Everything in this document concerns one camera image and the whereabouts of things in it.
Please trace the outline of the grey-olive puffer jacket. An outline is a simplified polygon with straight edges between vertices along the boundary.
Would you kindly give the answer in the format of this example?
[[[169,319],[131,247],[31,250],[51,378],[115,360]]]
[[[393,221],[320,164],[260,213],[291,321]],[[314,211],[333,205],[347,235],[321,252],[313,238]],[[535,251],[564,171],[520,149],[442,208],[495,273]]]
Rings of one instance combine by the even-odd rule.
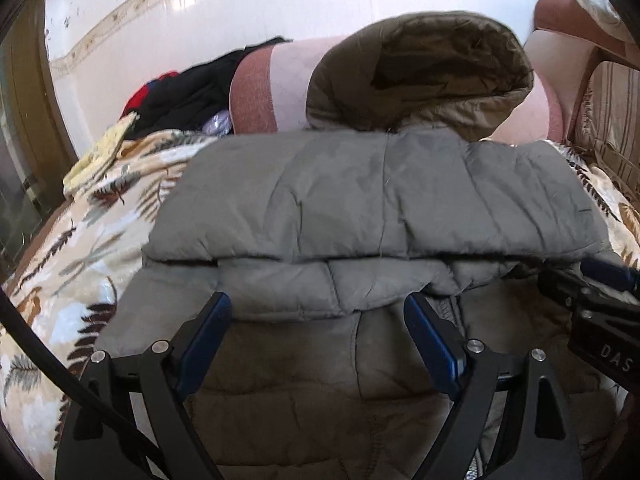
[[[608,233],[553,145],[491,140],[533,84],[518,38],[480,14],[346,38],[311,76],[306,125],[188,163],[99,347],[132,356],[221,290],[233,322],[189,408],[222,474],[408,479],[450,408],[402,319],[424,292],[492,350],[548,353],[593,471],[612,387],[535,282],[543,263],[606,252]]]

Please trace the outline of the black and red clothes pile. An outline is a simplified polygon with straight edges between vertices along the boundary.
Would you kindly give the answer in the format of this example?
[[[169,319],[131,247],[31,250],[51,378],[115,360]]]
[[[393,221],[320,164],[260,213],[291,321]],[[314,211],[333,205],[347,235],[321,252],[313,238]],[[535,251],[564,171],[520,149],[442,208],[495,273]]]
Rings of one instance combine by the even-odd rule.
[[[143,93],[135,94],[122,112],[124,116],[131,112],[138,115],[125,139],[140,140],[151,133],[170,129],[200,130],[210,118],[228,108],[232,79],[244,58],[284,42],[288,40],[277,36],[181,73],[167,73],[150,81],[141,88]]]

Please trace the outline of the leaf-patterned fleece blanket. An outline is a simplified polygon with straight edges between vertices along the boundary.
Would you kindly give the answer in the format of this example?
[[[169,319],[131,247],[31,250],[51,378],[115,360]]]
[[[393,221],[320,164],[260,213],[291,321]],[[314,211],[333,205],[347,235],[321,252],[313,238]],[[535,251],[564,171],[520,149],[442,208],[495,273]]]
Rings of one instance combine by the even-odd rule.
[[[36,252],[23,259],[6,291],[26,323],[72,373],[80,373],[93,351],[101,349],[99,336],[142,268],[143,249],[160,207],[188,163],[216,141],[171,132],[125,144],[104,176],[72,200]],[[638,266],[639,207],[623,196],[596,162],[590,164],[570,148],[544,142],[566,159],[604,221],[608,250],[592,256]],[[622,422],[623,393],[600,375],[612,387],[617,418],[612,439],[593,471]]]

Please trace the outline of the striped brown pillow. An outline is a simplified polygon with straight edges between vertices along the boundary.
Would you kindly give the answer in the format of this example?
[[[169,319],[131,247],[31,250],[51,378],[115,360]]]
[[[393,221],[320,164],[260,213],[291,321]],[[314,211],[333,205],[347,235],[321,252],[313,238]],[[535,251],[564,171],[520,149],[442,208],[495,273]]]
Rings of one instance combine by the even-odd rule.
[[[639,72],[603,62],[580,103],[575,144],[590,152],[626,199],[639,206]]]

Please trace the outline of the yellow patterned cloth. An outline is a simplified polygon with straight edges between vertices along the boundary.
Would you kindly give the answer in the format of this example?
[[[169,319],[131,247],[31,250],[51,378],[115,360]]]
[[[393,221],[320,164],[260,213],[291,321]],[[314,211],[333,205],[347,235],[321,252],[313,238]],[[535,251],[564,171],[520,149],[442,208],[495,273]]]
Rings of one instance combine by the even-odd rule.
[[[65,198],[74,197],[102,178],[115,159],[126,133],[134,126],[138,117],[136,112],[131,112],[120,118],[103,133],[88,153],[78,159],[62,180]]]

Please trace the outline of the brown glass-panel door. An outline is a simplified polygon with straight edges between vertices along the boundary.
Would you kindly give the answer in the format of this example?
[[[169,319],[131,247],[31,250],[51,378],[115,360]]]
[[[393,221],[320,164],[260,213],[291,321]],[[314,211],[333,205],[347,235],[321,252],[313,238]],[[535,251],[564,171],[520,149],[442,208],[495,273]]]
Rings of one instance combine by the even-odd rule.
[[[64,202],[77,162],[55,99],[46,0],[26,0],[1,40],[1,278],[6,280]]]

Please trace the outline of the pink rolled quilt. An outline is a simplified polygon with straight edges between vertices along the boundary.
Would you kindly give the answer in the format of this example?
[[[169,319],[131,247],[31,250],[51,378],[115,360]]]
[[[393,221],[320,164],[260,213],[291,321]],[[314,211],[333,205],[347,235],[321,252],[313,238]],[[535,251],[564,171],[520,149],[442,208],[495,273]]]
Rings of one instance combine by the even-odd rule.
[[[232,79],[229,110],[236,134],[296,131],[308,127],[306,104],[314,69],[342,36],[304,39],[259,49],[241,62]],[[551,84],[535,74],[534,88],[489,136],[509,144],[564,136],[561,105]]]

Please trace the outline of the white cloth on headboard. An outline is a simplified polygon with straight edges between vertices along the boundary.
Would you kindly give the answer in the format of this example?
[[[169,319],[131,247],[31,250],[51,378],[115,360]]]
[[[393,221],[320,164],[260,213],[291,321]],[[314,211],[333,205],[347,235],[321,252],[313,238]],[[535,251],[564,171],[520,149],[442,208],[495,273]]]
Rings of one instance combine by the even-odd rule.
[[[631,32],[610,0],[576,0],[576,2],[608,35],[626,44],[634,43],[634,37],[631,36]]]

